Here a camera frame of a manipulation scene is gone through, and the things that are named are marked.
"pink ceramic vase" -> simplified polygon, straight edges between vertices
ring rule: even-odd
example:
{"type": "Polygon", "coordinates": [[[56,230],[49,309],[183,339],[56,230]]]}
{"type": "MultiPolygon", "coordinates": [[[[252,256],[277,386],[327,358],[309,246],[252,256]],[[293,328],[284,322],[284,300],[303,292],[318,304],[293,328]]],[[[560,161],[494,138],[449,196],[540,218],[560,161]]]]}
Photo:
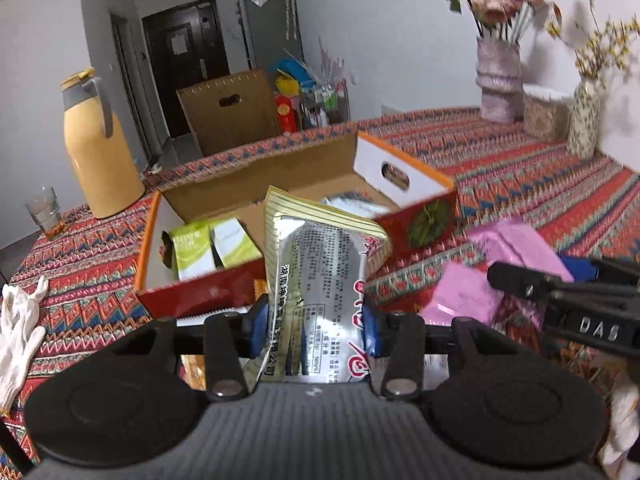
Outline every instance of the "pink ceramic vase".
{"type": "Polygon", "coordinates": [[[513,123],[522,114],[520,48],[508,41],[478,38],[478,77],[482,89],[480,113],[494,123],[513,123]]]}

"table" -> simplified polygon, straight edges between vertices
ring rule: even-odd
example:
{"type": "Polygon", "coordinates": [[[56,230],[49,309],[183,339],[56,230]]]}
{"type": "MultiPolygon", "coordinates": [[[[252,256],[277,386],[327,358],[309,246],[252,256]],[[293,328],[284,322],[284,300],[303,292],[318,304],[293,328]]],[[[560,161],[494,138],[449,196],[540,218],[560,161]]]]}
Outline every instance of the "table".
{"type": "MultiPolygon", "coordinates": [[[[132,332],[150,317],[131,290],[151,193],[207,178],[273,152],[367,130],[456,178],[460,198],[450,239],[424,250],[367,283],[377,302],[433,287],[445,260],[470,266],[482,254],[464,229],[501,217],[523,216],[558,252],[640,257],[640,176],[597,153],[582,161],[563,144],[524,135],[522,124],[492,124],[476,108],[410,112],[277,137],[151,175],[148,193],[118,215],[95,220],[88,207],[66,213],[68,228],[53,242],[40,238],[12,283],[28,292],[41,274],[50,280],[40,325],[47,335],[31,364],[7,425],[30,456],[22,407],[53,374],[132,332]]],[[[18,473],[0,454],[0,476],[18,473]]]]}

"thermos lid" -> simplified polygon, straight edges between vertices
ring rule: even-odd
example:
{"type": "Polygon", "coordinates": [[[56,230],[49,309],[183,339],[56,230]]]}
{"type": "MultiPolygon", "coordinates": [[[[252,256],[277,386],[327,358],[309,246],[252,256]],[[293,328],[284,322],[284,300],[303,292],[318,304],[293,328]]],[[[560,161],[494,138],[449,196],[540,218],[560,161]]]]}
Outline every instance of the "thermos lid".
{"type": "Polygon", "coordinates": [[[95,74],[94,67],[90,66],[89,68],[85,68],[82,72],[78,72],[77,74],[73,74],[72,76],[67,77],[62,83],[60,83],[60,87],[63,90],[67,88],[71,88],[74,85],[77,85],[82,79],[87,77],[93,77],[95,74]]]}

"flower vase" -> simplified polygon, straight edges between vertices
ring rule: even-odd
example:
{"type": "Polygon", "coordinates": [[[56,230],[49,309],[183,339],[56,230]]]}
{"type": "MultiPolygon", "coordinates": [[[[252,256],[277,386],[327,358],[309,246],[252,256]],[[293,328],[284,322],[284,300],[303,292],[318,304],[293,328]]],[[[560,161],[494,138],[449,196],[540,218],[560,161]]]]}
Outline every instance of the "flower vase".
{"type": "Polygon", "coordinates": [[[600,91],[595,79],[582,78],[575,89],[567,150],[582,159],[590,159],[598,142],[600,91]]]}
{"type": "Polygon", "coordinates": [[[478,38],[480,115],[493,123],[513,123],[522,114],[520,48],[508,41],[478,38]]]}

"yellow thermos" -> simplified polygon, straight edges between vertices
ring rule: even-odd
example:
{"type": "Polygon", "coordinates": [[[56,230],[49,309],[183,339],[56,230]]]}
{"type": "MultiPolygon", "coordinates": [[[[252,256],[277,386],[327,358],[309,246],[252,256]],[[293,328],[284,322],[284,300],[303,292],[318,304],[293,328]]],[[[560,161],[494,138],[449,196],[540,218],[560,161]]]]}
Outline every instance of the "yellow thermos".
{"type": "Polygon", "coordinates": [[[65,144],[71,163],[96,218],[107,218],[133,204],[145,192],[120,121],[95,70],[65,79],[65,144]]]}

